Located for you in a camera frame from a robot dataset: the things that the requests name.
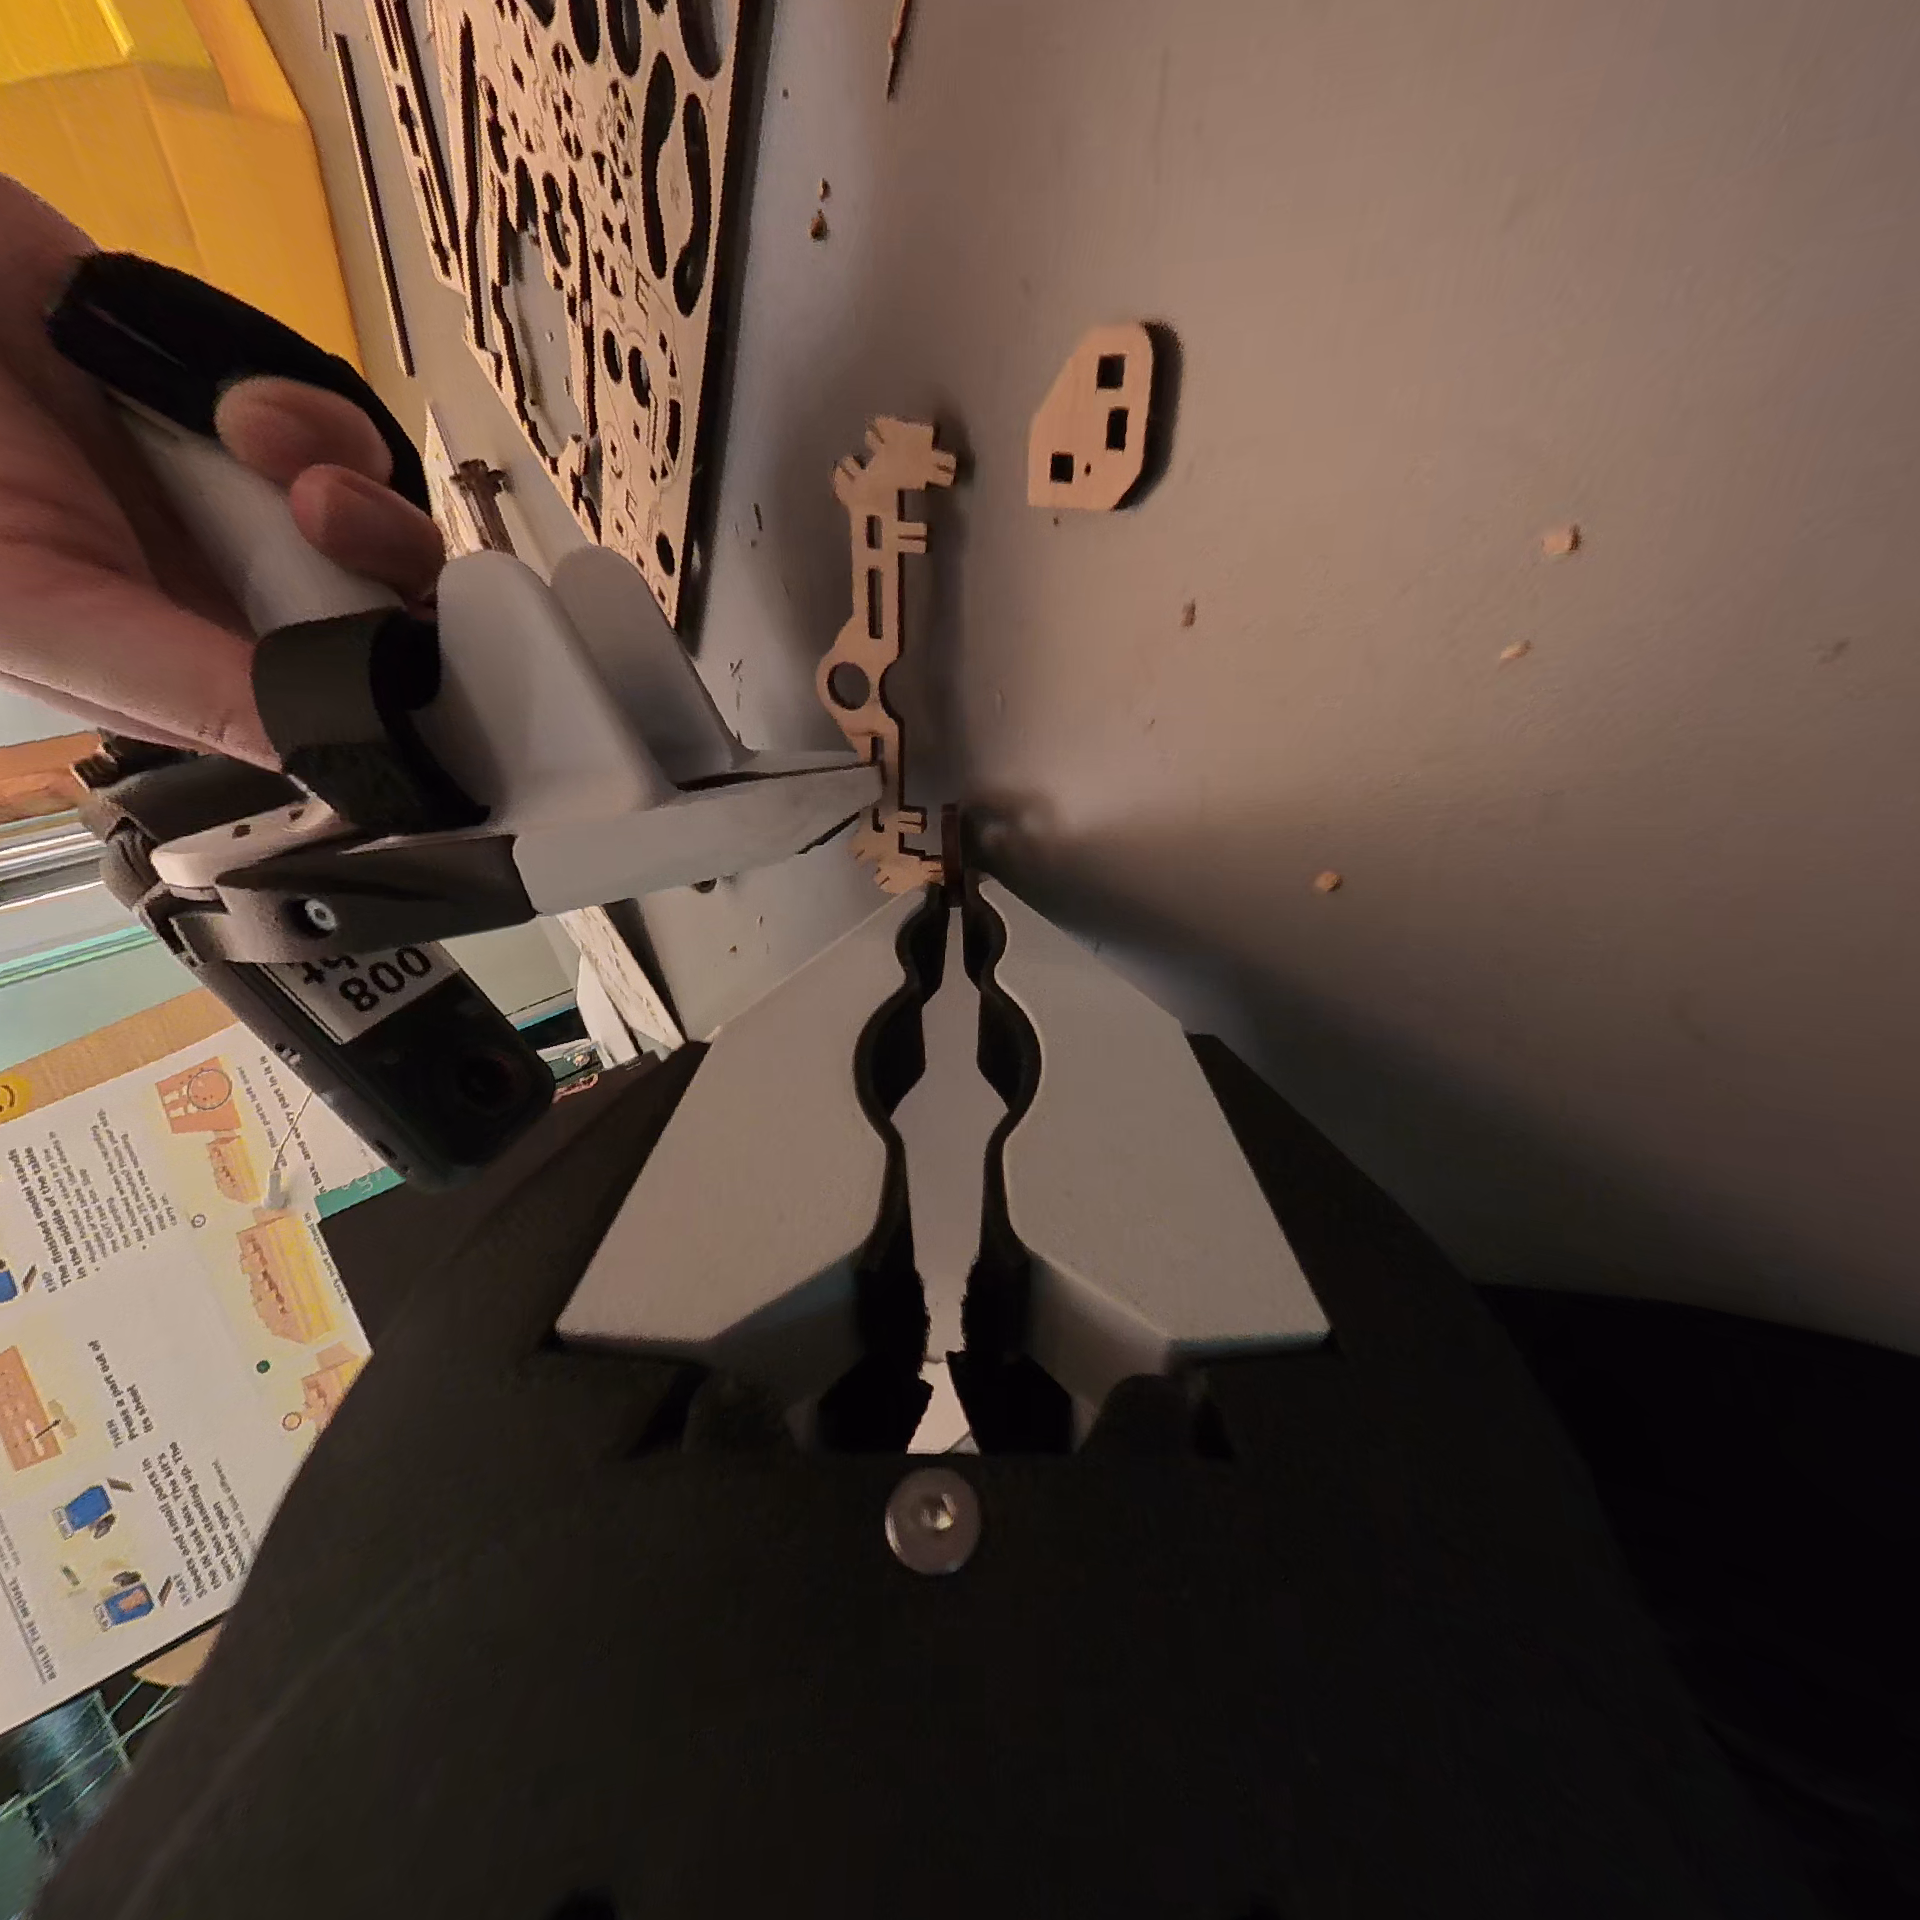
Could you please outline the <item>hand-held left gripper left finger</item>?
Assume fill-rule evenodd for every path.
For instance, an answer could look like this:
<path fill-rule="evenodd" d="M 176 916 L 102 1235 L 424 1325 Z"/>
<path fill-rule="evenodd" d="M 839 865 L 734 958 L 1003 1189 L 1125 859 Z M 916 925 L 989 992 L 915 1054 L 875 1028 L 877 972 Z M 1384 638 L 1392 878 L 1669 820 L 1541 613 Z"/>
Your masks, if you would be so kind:
<path fill-rule="evenodd" d="M 927 1307 L 895 1109 L 947 930 L 941 886 L 895 896 L 717 1030 L 560 1314 L 566 1345 L 746 1380 L 827 1450 L 908 1448 Z"/>

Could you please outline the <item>long notched wooden part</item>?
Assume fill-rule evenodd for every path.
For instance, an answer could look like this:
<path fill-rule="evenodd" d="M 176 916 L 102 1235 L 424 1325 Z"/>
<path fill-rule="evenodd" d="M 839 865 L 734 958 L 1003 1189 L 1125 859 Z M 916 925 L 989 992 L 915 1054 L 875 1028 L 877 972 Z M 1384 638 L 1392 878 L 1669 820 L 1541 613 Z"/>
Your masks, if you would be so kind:
<path fill-rule="evenodd" d="M 906 801 L 906 734 L 884 680 L 906 650 L 903 563 L 927 550 L 927 526 L 908 499 L 948 489 L 955 456 L 940 445 L 935 424 L 895 417 L 869 420 L 864 445 L 832 474 L 848 516 L 850 613 L 819 666 L 816 693 L 879 782 L 854 826 L 854 859 L 899 896 L 944 876 L 941 857 L 922 846 L 925 809 Z"/>

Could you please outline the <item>wooden plate with square holes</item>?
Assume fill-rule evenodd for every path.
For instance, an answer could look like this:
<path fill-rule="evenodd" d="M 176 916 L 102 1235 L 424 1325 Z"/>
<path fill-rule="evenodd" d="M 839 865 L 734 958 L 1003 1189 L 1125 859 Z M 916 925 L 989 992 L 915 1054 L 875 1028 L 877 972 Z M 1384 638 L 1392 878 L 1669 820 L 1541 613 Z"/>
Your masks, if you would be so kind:
<path fill-rule="evenodd" d="M 1027 500 L 1115 513 L 1144 469 L 1155 336 L 1138 321 L 1092 328 L 1069 349 L 1027 432 Z"/>

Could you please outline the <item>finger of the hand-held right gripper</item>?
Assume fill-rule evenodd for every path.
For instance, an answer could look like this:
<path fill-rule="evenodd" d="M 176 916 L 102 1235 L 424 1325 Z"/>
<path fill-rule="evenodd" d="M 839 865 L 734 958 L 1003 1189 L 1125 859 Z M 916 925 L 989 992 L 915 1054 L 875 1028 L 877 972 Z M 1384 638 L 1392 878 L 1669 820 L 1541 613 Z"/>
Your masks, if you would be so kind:
<path fill-rule="evenodd" d="M 597 683 L 586 707 L 565 705 L 552 796 L 676 797 L 826 782 L 858 797 L 879 793 L 877 765 L 854 753 L 746 747 L 628 560 L 579 549 L 552 568 L 550 592 Z"/>
<path fill-rule="evenodd" d="M 557 797 L 566 702 L 597 691 L 552 581 L 496 550 L 438 578 L 437 764 L 512 838 L 539 916 L 723 880 L 805 852 L 875 797 L 839 782 L 676 797 Z"/>

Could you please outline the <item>illustrated instruction booklet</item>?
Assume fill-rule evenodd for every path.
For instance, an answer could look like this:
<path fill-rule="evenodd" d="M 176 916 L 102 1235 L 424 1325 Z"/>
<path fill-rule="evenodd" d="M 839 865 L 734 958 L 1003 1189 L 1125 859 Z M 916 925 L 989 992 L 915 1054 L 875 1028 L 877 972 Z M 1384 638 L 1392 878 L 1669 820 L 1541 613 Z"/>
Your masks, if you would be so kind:
<path fill-rule="evenodd" d="M 219 1621 L 371 1358 L 371 1152 L 204 992 L 5 1069 L 3 1723 Z"/>

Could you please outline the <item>laser-cut plywood sheet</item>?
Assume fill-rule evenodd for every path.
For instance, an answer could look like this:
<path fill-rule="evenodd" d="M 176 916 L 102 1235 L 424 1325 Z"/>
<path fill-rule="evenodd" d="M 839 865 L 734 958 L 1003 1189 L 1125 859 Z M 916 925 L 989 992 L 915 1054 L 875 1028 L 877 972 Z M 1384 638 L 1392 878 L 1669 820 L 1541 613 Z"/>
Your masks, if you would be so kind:
<path fill-rule="evenodd" d="M 371 3 L 466 349 L 670 627 L 694 581 L 740 104 L 736 5 Z"/>

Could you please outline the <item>person's right hand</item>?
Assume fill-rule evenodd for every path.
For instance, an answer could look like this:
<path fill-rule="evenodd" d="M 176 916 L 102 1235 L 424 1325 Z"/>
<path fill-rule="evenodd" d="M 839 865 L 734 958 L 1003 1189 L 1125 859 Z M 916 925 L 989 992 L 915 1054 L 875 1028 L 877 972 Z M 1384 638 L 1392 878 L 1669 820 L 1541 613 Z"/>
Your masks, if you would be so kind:
<path fill-rule="evenodd" d="M 87 730 L 276 770 L 248 625 L 119 410 L 46 336 L 48 304 L 92 251 L 83 229 L 3 180 L 5 685 Z M 431 611 L 440 530 L 396 489 L 364 410 L 253 376 L 218 400 L 213 424 L 235 461 L 285 494 L 310 546 Z"/>

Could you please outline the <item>yellow plastic bin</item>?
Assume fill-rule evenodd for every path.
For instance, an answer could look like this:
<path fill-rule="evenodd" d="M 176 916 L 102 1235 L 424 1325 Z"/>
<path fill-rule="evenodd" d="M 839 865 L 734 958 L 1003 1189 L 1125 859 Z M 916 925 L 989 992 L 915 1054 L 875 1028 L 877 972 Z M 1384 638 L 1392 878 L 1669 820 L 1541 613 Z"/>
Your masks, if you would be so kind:
<path fill-rule="evenodd" d="M 3 172 L 360 368 L 320 158 L 248 3 L 5 3 Z"/>

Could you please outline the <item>green cutting mat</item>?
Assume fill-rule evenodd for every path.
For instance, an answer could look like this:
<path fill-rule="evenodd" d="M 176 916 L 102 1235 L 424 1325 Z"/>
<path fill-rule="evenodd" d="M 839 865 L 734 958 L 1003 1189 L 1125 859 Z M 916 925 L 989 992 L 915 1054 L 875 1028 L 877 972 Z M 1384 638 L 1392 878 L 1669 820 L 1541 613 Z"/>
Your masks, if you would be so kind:
<path fill-rule="evenodd" d="M 139 1748 L 183 1698 L 183 1684 L 136 1669 L 102 1682 L 3 1734 L 5 1857 L 55 1858 L 99 1816 Z"/>

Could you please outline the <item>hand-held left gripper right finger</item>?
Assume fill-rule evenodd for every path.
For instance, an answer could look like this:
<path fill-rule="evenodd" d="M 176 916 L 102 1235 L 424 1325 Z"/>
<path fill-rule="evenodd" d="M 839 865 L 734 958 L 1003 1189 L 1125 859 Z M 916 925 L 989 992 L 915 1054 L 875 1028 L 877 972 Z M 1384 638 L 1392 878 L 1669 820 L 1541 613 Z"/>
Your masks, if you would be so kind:
<path fill-rule="evenodd" d="M 1189 1033 L 970 876 L 975 1069 L 998 1099 L 954 1389 L 982 1454 L 1069 1452 L 1115 1388 L 1308 1354 L 1327 1313 Z"/>

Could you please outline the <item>scattered wood chips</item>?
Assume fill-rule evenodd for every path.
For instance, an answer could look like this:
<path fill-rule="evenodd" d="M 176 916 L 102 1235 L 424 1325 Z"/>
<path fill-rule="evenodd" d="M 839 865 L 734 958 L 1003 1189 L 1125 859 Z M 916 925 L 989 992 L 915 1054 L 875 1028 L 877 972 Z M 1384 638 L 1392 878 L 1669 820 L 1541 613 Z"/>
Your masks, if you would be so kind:
<path fill-rule="evenodd" d="M 1059 861 L 1144 832 L 1308 869 L 1381 786 L 1512 762 L 1527 675 L 1752 627 L 1799 539 L 1852 188 L 1804 150 L 1563 125 L 805 158 L 779 243 L 805 397 L 936 417 L 962 453 L 908 592 L 911 801 Z M 1115 513 L 1027 500 L 1027 432 L 1092 328 L 1155 336 Z"/>

